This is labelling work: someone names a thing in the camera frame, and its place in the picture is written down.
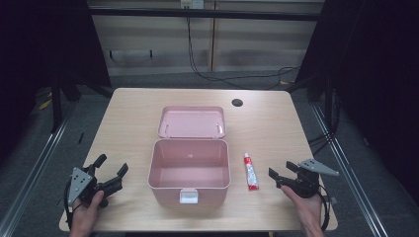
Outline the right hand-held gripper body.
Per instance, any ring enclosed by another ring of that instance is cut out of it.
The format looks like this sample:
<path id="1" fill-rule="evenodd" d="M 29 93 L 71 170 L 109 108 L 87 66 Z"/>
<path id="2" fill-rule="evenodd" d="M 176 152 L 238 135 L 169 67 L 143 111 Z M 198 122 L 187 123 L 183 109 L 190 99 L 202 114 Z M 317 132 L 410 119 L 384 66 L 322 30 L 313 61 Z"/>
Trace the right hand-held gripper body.
<path id="1" fill-rule="evenodd" d="M 292 180 L 291 189 L 301 198 L 312 198 L 319 191 L 319 175 L 339 176 L 335 171 L 323 163 L 310 158 L 296 164 L 300 167 L 300 172 L 296 174 L 296 179 Z"/>

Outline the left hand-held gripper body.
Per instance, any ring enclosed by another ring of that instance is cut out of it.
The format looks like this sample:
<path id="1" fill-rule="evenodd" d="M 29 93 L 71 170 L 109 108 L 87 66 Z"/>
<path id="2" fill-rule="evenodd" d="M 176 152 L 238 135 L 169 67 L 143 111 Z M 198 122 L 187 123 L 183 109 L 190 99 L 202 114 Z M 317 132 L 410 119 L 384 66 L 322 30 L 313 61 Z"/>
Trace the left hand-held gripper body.
<path id="1" fill-rule="evenodd" d="M 72 205 L 78 198 L 85 202 L 91 202 L 97 191 L 104 191 L 104 184 L 99 183 L 95 177 L 96 168 L 89 166 L 87 168 L 73 169 L 70 178 L 70 188 L 67 194 L 67 203 Z"/>

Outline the white and red tube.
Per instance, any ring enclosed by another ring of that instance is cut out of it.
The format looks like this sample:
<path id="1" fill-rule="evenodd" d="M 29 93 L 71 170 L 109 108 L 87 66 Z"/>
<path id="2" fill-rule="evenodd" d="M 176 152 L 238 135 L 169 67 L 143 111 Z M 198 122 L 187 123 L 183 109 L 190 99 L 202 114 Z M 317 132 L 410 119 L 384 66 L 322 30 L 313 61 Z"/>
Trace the white and red tube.
<path id="1" fill-rule="evenodd" d="M 259 189 L 259 183 L 253 167 L 252 159 L 248 153 L 244 154 L 244 164 L 246 168 L 247 185 L 250 191 Z"/>

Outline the pink plastic storage box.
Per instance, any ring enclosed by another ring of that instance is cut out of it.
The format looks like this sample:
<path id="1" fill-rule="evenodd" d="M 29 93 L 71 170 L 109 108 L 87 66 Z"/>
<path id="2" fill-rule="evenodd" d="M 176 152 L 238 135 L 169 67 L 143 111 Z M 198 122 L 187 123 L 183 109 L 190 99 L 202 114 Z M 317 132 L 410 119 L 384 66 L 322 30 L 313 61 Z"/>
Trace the pink plastic storage box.
<path id="1" fill-rule="evenodd" d="M 221 107 L 162 110 L 148 185 L 165 205 L 220 205 L 231 183 Z"/>

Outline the person's right hand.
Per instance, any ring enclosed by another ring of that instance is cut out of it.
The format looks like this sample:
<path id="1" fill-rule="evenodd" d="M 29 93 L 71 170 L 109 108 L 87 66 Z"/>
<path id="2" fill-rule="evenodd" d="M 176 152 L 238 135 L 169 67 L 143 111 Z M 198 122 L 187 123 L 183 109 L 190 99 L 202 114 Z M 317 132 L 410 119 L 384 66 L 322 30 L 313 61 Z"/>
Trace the person's right hand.
<path id="1" fill-rule="evenodd" d="M 305 228 L 321 229 L 322 201 L 320 197 L 302 198 L 287 186 L 282 186 L 281 190 L 293 202 L 301 230 Z"/>

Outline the person's left hand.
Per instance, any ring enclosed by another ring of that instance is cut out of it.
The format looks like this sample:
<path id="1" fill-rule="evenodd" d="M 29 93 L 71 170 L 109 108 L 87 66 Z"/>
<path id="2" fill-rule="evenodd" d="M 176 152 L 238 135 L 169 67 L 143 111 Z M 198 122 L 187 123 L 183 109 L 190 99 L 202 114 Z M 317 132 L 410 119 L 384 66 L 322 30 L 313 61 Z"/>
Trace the person's left hand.
<path id="1" fill-rule="evenodd" d="M 86 204 L 79 198 L 73 203 L 73 217 L 71 230 L 91 232 L 98 219 L 98 208 L 104 196 L 103 191 L 98 191 L 90 204 Z"/>

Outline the black metal stand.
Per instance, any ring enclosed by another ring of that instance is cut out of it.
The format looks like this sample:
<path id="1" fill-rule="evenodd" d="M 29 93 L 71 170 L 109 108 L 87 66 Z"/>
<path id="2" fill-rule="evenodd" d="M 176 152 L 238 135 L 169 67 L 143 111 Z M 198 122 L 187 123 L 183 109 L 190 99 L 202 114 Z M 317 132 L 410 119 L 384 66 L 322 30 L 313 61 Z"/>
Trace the black metal stand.
<path id="1" fill-rule="evenodd" d="M 59 80 L 57 76 L 54 76 L 52 78 L 51 101 L 52 101 L 52 111 L 53 111 L 53 123 L 52 123 L 51 132 L 55 133 L 58 131 L 62 123 L 60 86 L 59 86 Z"/>
<path id="2" fill-rule="evenodd" d="M 330 76 L 327 77 L 326 89 L 325 89 L 325 105 L 324 115 L 328 131 L 332 130 L 332 104 L 333 104 L 333 88 L 332 80 Z"/>

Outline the black curtain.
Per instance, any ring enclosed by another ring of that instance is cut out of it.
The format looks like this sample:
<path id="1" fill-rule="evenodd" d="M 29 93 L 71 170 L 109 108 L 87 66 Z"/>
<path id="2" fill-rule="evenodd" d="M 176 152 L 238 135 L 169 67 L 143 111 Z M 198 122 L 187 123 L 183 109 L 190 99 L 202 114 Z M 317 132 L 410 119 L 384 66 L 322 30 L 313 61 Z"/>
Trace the black curtain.
<path id="1" fill-rule="evenodd" d="M 296 81 L 312 100 L 333 85 L 419 205 L 419 0 L 324 0 Z"/>
<path id="2" fill-rule="evenodd" d="M 43 87 L 111 85 L 87 0 L 0 0 L 0 165 Z"/>

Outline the black horizontal metal bar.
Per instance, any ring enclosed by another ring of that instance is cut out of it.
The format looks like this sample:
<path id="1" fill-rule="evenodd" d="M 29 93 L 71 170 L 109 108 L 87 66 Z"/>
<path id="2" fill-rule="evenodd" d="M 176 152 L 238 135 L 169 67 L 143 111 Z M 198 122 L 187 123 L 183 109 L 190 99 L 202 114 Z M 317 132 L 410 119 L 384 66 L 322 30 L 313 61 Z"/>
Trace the black horizontal metal bar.
<path id="1" fill-rule="evenodd" d="M 136 17 L 179 17 L 208 19 L 243 19 L 243 20 L 274 20 L 317 22 L 319 14 L 313 13 L 283 13 L 200 9 L 143 9 L 143 8 L 110 8 L 90 7 L 91 15 L 100 16 L 136 16 Z"/>

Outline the silver floor rail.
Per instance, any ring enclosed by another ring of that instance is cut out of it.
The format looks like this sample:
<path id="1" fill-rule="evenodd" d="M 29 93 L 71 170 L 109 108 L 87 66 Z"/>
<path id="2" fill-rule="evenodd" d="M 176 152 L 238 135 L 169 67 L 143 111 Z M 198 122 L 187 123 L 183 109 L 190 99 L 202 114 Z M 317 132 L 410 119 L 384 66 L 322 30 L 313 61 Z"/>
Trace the silver floor rail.
<path id="1" fill-rule="evenodd" d="M 376 209 L 373 207 L 370 199 L 368 198 L 364 188 L 362 187 L 358 177 L 356 176 L 352 166 L 343 151 L 337 138 L 331 135 L 328 126 L 326 125 L 326 118 L 320 106 L 314 104 L 311 106 L 313 113 L 320 125 L 322 133 L 326 136 L 326 144 L 330 147 L 340 169 L 341 174 L 345 178 L 348 186 L 360 207 L 366 222 L 368 223 L 373 235 L 375 237 L 389 237 L 384 225 L 377 214 Z"/>
<path id="2" fill-rule="evenodd" d="M 68 121 L 64 120 L 48 137 L 48 140 L 43 147 L 42 152 L 39 154 L 37 162 L 33 166 L 31 173 L 25 180 L 15 200 L 8 208 L 4 218 L 0 221 L 0 237 L 12 237 L 55 147 L 60 141 L 63 132 L 66 130 L 67 124 Z"/>

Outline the white wall power outlet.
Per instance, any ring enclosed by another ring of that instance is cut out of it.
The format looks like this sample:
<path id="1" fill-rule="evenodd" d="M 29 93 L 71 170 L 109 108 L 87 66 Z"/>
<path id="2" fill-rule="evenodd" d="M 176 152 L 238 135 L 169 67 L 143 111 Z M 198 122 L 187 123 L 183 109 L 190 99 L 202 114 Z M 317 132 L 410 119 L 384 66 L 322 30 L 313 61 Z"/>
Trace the white wall power outlet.
<path id="1" fill-rule="evenodd" d="M 205 8 L 205 2 L 204 0 L 180 0 L 180 6 L 182 9 L 203 10 Z"/>

